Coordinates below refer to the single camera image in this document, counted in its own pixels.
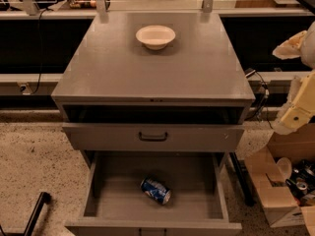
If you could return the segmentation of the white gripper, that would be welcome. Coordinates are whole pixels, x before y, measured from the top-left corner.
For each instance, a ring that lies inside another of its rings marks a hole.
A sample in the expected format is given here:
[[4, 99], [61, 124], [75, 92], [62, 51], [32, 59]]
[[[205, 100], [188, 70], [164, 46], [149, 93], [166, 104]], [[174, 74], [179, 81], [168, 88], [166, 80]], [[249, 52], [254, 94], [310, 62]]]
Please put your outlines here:
[[[278, 45], [273, 55], [279, 59], [301, 56], [304, 65], [315, 69], [315, 22], [308, 31], [303, 30]], [[286, 103], [273, 123], [277, 134], [288, 135], [306, 125], [315, 116], [315, 72], [303, 78], [295, 77], [291, 83]]]

